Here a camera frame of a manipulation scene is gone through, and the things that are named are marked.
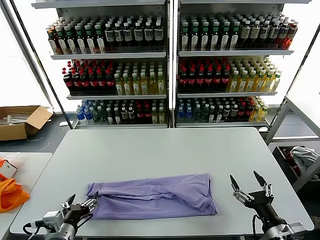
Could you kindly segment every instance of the cardboard box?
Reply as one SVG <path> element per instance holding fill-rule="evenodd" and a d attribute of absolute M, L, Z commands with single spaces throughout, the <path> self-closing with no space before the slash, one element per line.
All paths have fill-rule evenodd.
<path fill-rule="evenodd" d="M 0 125 L 0 141 L 26 139 L 35 135 L 52 116 L 42 106 L 4 106 L 0 107 L 0 119 L 8 114 L 31 114 L 22 124 Z"/>

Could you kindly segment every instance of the robotic arm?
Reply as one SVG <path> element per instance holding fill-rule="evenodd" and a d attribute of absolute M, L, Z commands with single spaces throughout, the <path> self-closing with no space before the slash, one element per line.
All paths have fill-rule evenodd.
<path fill-rule="evenodd" d="M 48 231 L 45 240 L 73 240 L 78 229 L 92 218 L 91 211 L 98 205 L 98 192 L 84 203 L 72 204 L 75 197 L 74 194 L 61 204 L 62 211 L 47 212 L 42 219 L 24 225 L 23 231 L 32 238 L 40 228 L 45 228 Z M 31 233 L 26 228 L 33 228 L 36 231 Z"/>
<path fill-rule="evenodd" d="M 291 240 L 297 233 L 305 232 L 306 229 L 301 222 L 288 224 L 283 218 L 279 217 L 271 206 L 274 200 L 272 185 L 267 184 L 265 179 L 256 171 L 253 171 L 255 178 L 262 187 L 262 190 L 244 193 L 236 180 L 230 175 L 233 196 L 250 209 L 254 209 L 257 215 L 253 216 L 252 227 L 253 235 L 256 235 L 255 219 L 262 221 L 262 231 L 264 236 L 260 240 Z"/>

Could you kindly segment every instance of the store shelf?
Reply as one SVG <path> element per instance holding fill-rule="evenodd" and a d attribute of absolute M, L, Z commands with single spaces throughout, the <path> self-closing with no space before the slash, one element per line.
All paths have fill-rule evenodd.
<path fill-rule="evenodd" d="M 165 0 L 49 0 L 31 3 L 35 9 L 64 9 L 102 6 L 162 5 Z"/>
<path fill-rule="evenodd" d="M 291 55 L 291 50 L 179 51 L 180 57 Z"/>
<path fill-rule="evenodd" d="M 62 54 L 51 55 L 53 60 L 69 59 L 141 59 L 141 58 L 164 58 L 165 51 L 159 52 L 124 52 L 124 53 L 97 53 L 97 54 Z"/>
<path fill-rule="evenodd" d="M 312 0 L 181 0 L 182 4 L 308 4 Z"/>
<path fill-rule="evenodd" d="M 86 95 L 67 96 L 68 100 L 121 100 L 121 99 L 165 99 L 167 95 Z"/>
<path fill-rule="evenodd" d="M 277 92 L 216 92 L 216 93 L 178 93 L 179 99 L 187 98 L 220 98 L 220 97 L 251 97 L 251 96 L 274 96 Z"/>
<path fill-rule="evenodd" d="M 74 129 L 166 129 L 167 124 L 76 125 Z"/>
<path fill-rule="evenodd" d="M 254 128 L 268 128 L 270 125 L 267 121 L 259 122 L 213 122 L 213 123 L 177 123 L 177 128 L 230 128 L 230 127 L 254 127 Z"/>

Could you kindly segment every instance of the orange bag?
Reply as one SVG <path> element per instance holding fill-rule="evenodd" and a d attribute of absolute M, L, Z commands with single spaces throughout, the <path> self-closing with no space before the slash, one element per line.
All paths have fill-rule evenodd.
<path fill-rule="evenodd" d="M 16 180 L 10 178 L 0 182 L 0 214 L 6 213 L 25 203 L 30 198 Z"/>

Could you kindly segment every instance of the gray table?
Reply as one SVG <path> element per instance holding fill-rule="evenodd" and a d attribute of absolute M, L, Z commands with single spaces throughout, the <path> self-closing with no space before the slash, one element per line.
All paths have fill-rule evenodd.
<path fill-rule="evenodd" d="M 88 183 L 209 173 L 218 214 L 152 220 L 89 221 L 83 237 L 243 236 L 253 234 L 254 210 L 233 197 L 229 174 L 246 192 L 260 190 L 253 170 L 273 184 L 277 213 L 289 223 L 314 225 L 286 176 L 255 128 L 91 129 L 69 131 L 32 190 L 10 231 L 59 210 L 76 193 L 86 199 Z M 257 232 L 262 233 L 257 221 Z"/>
<path fill-rule="evenodd" d="M 18 168 L 13 176 L 17 184 L 21 184 L 25 192 L 30 193 L 39 176 L 48 164 L 52 153 L 46 152 L 0 152 L 0 157 L 15 156 L 10 162 Z M 30 194 L 29 202 L 35 200 L 35 195 Z M 6 233 L 11 223 L 17 216 L 21 207 L 0 214 L 0 240 L 6 239 Z"/>

